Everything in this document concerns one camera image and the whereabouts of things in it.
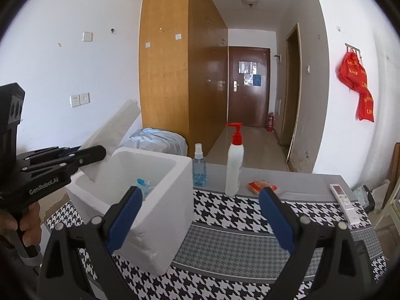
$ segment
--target light switch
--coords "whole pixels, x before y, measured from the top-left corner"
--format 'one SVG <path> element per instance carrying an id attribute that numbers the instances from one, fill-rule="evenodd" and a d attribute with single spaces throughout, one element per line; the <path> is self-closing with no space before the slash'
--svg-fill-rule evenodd
<path id="1" fill-rule="evenodd" d="M 80 100 L 80 104 L 81 105 L 85 105 L 91 102 L 90 98 L 89 98 L 89 93 L 85 92 L 85 93 L 81 93 L 79 95 L 79 100 Z"/>
<path id="2" fill-rule="evenodd" d="M 83 33 L 83 39 L 84 42 L 92 42 L 93 41 L 93 33 L 85 31 Z"/>
<path id="3" fill-rule="evenodd" d="M 79 95 L 72 95 L 71 97 L 69 97 L 69 101 L 71 102 L 71 107 L 76 107 L 81 105 Z"/>

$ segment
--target wooden door frame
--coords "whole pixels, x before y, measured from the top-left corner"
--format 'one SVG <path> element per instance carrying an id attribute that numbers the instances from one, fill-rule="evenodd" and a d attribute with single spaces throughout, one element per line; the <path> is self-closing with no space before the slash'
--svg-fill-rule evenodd
<path id="1" fill-rule="evenodd" d="M 293 29 L 290 31 L 289 35 L 286 37 L 286 91 L 285 91 L 285 107 L 283 109 L 283 121 L 282 123 L 285 124 L 285 116 L 286 116 L 286 107 L 287 107 L 287 95 L 288 95 L 288 89 L 289 89 L 289 58 L 288 58 L 288 40 L 291 37 L 291 35 L 297 30 L 297 40 L 298 40 L 298 45 L 299 45 L 299 96 L 297 99 L 297 111 L 296 111 L 296 119 L 294 123 L 294 129 L 293 129 L 293 135 L 291 137 L 290 141 L 290 146 L 289 146 L 289 152 L 287 153 L 287 158 L 286 158 L 286 163 L 289 162 L 289 159 L 291 157 L 291 151 L 293 148 L 293 143 L 295 142 L 295 136 L 297 132 L 297 126 L 299 123 L 299 112 L 300 112 L 300 100 L 301 100 L 301 90 L 302 90 L 302 78 L 303 78 L 303 60 L 302 60 L 302 53 L 301 53 L 301 36 L 300 36 L 300 25 L 299 23 L 296 23 L 296 25 L 293 27 Z"/>
<path id="2" fill-rule="evenodd" d="M 229 96 L 230 96 L 230 91 L 232 88 L 232 82 L 231 82 L 231 73 L 233 73 L 233 62 L 231 62 L 231 50 L 240 50 L 245 48 L 246 50 L 252 50 L 252 51 L 258 51 L 258 52 L 265 52 L 265 59 L 266 59 L 266 64 L 267 64 L 267 86 L 268 89 L 266 91 L 266 97 L 265 97 L 265 114 L 264 114 L 264 123 L 263 126 L 267 127 L 268 124 L 268 111 L 269 111 L 269 105 L 270 105 L 270 90 L 271 90 L 271 49 L 270 48 L 263 48 L 263 47 L 248 47 L 248 46 L 228 46 L 228 63 L 229 63 L 229 71 L 228 71 L 228 93 L 227 93 L 227 114 L 226 114 L 226 120 L 229 120 Z"/>

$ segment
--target wall socket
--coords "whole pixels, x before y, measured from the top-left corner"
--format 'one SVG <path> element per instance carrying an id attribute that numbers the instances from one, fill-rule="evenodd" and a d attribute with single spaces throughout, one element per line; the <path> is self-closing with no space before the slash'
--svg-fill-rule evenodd
<path id="1" fill-rule="evenodd" d="M 92 42 L 93 41 L 93 33 L 89 32 L 89 31 L 85 31 L 83 33 L 82 40 L 84 42 Z"/>
<path id="2" fill-rule="evenodd" d="M 77 107 L 81 105 L 81 99 L 79 95 L 72 95 L 69 97 L 69 101 L 71 102 L 71 107 Z"/>

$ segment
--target orange snack packet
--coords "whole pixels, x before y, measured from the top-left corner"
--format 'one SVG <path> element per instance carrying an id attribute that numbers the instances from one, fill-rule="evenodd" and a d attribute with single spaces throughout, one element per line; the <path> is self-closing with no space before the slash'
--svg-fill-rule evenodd
<path id="1" fill-rule="evenodd" d="M 278 188 L 275 185 L 272 185 L 265 180 L 254 180 L 251 183 L 248 183 L 247 187 L 249 188 L 250 192 L 256 195 L 258 195 L 260 193 L 260 190 L 262 190 L 264 187 L 269 187 L 274 192 L 278 190 Z"/>

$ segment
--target spray nozzle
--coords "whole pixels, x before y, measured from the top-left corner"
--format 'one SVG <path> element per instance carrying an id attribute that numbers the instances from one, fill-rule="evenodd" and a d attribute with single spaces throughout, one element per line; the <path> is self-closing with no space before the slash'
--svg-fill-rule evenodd
<path id="1" fill-rule="evenodd" d="M 196 143 L 194 145 L 194 158 L 195 159 L 203 159 L 203 147 L 201 145 L 201 143 Z"/>
<path id="2" fill-rule="evenodd" d="M 226 126 L 234 126 L 236 127 L 236 132 L 233 133 L 232 136 L 232 144 L 239 146 L 243 144 L 242 134 L 241 134 L 241 126 L 243 123 L 228 123 Z"/>

